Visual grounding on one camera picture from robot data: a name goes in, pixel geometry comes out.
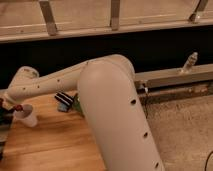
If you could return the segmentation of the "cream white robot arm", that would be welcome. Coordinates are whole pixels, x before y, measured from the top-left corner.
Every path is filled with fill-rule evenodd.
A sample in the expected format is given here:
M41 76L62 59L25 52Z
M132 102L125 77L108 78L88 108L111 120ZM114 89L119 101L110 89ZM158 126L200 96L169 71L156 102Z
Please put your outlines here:
M2 107L10 110L32 97L75 90L107 171L165 171L134 79L131 61L119 54L46 76L23 66L5 90Z

